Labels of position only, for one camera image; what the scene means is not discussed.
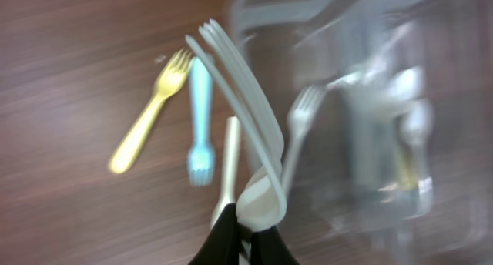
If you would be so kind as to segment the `yellow plastic spoon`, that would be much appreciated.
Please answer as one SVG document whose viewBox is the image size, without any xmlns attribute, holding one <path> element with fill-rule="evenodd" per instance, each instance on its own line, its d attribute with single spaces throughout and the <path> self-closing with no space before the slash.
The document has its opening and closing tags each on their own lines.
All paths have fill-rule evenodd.
<svg viewBox="0 0 493 265">
<path fill-rule="evenodd" d="M 402 146 L 395 146 L 394 152 L 400 188 L 407 191 L 415 190 L 418 187 L 418 177 L 411 152 Z"/>
</svg>

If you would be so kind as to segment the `yellow plastic fork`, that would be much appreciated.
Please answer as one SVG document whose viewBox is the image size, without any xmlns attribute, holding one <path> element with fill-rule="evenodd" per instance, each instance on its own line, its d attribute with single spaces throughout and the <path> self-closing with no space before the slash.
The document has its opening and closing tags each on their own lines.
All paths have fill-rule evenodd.
<svg viewBox="0 0 493 265">
<path fill-rule="evenodd" d="M 192 64 L 193 53 L 180 49 L 166 63 L 154 86 L 153 94 L 139 118 L 132 125 L 108 162 L 110 172 L 128 171 L 140 154 L 164 102 L 183 87 Z"/>
</svg>

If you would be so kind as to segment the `white plastic fork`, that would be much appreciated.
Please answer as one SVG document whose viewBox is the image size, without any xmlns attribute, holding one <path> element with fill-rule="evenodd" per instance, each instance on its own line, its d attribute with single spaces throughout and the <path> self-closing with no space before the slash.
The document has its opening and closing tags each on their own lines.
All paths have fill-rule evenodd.
<svg viewBox="0 0 493 265">
<path fill-rule="evenodd" d="M 286 198 L 290 194 L 304 140 L 314 123 L 317 110 L 323 102 L 324 96 L 325 89 L 320 86 L 304 87 L 288 112 L 287 126 L 290 141 L 283 160 L 283 172 L 281 174 L 281 185 Z"/>
</svg>

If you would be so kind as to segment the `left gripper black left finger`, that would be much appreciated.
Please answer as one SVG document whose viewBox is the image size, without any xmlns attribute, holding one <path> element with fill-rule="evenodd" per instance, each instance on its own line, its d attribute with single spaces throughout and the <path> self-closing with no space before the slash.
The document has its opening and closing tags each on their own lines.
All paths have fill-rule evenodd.
<svg viewBox="0 0 493 265">
<path fill-rule="evenodd" d="M 238 223 L 236 204 L 227 204 L 189 265 L 249 265 L 244 242 L 251 232 Z"/>
</svg>

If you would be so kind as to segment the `translucent curved white fork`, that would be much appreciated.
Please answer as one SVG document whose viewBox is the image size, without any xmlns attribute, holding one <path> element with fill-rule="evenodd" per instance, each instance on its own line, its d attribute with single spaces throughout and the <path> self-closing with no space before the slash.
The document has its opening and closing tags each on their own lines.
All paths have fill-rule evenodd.
<svg viewBox="0 0 493 265">
<path fill-rule="evenodd" d="M 284 141 L 279 123 L 255 75 L 221 25 L 210 19 L 199 27 L 199 33 L 223 63 L 234 88 L 192 36 L 188 35 L 186 42 L 219 86 L 261 162 L 236 202 L 236 216 L 253 232 L 267 230 L 287 212 L 287 197 L 280 183 Z"/>
</svg>

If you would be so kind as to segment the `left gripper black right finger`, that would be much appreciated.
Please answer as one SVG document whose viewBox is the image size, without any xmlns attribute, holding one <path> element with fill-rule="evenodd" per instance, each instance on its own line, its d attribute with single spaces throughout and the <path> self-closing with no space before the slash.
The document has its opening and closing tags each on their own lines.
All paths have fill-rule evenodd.
<svg viewBox="0 0 493 265">
<path fill-rule="evenodd" d="M 250 245 L 251 265 L 299 265 L 276 226 L 253 233 Z"/>
</svg>

